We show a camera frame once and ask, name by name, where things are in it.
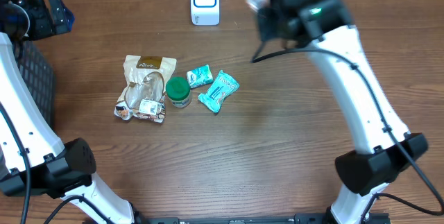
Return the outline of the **small teal white packet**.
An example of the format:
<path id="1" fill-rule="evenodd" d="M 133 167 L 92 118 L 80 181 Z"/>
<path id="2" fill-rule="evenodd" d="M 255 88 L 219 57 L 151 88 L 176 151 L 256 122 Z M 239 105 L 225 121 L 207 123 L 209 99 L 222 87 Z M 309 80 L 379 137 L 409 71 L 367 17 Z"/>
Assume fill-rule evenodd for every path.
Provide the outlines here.
<path id="1" fill-rule="evenodd" d="M 192 69 L 186 73 L 187 82 L 191 89 L 208 85 L 214 81 L 208 64 Z"/>

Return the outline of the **green lid seasoning jar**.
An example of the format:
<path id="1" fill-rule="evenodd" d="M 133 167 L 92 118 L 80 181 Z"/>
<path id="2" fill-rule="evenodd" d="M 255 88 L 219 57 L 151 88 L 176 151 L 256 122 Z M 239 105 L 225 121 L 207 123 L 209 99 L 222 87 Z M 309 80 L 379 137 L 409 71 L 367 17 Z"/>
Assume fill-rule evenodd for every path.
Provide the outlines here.
<path id="1" fill-rule="evenodd" d="M 183 77 L 172 77 L 167 82 L 166 95 L 175 107 L 183 108 L 191 103 L 191 88 Z"/>

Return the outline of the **teal tissue packet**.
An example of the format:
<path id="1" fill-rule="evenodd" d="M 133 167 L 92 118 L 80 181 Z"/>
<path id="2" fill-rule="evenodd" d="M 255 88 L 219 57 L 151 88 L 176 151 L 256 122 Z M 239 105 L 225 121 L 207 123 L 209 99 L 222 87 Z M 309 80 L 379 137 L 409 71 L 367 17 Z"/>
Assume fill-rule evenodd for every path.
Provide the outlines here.
<path id="1" fill-rule="evenodd" d="M 237 91 L 239 83 L 229 74 L 220 70 L 206 93 L 199 94 L 198 100 L 209 110 L 217 114 L 224 100 Z"/>

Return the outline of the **orange white snack packet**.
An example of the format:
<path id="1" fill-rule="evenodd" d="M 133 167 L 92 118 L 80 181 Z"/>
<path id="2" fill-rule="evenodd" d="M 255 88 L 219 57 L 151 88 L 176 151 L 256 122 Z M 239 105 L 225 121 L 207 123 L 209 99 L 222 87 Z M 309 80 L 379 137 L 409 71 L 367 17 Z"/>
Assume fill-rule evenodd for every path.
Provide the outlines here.
<path id="1" fill-rule="evenodd" d="M 246 3 L 253 12 L 258 12 L 260 9 L 269 6 L 270 0 L 246 0 Z"/>

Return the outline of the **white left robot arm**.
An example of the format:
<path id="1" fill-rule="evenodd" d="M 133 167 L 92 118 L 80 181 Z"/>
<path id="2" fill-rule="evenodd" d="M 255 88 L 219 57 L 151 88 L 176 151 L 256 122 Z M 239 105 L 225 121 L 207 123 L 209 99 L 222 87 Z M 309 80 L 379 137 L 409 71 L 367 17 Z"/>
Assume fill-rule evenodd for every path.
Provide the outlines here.
<path id="1" fill-rule="evenodd" d="M 65 143 L 52 130 L 55 76 L 31 43 L 73 23 L 62 0 L 1 0 L 1 191 L 25 200 L 45 194 L 97 223 L 143 223 L 99 177 L 87 142 Z"/>

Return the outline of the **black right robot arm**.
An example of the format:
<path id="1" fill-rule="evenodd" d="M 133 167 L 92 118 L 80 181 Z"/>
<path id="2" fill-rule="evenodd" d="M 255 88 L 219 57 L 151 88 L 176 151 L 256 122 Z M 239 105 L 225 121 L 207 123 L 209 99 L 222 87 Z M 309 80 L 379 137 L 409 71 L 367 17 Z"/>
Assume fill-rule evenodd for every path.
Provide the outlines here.
<path id="1" fill-rule="evenodd" d="M 428 148 L 395 113 L 361 45 L 342 0 L 268 0 L 257 13 L 263 42 L 293 40 L 330 85 L 350 129 L 354 149 L 335 160 L 342 186 L 317 223 L 387 223 L 371 214 L 377 195 Z"/>

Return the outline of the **beige brown snack pouch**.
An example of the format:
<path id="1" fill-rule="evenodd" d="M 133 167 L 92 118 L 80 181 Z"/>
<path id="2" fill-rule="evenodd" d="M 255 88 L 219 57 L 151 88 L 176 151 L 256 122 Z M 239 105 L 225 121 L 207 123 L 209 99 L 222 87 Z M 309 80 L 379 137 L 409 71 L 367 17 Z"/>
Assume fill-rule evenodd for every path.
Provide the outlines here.
<path id="1" fill-rule="evenodd" d="M 177 60 L 162 56 L 127 55 L 123 64 L 126 87 L 117 99 L 114 115 L 162 123 L 166 116 L 166 84 Z"/>

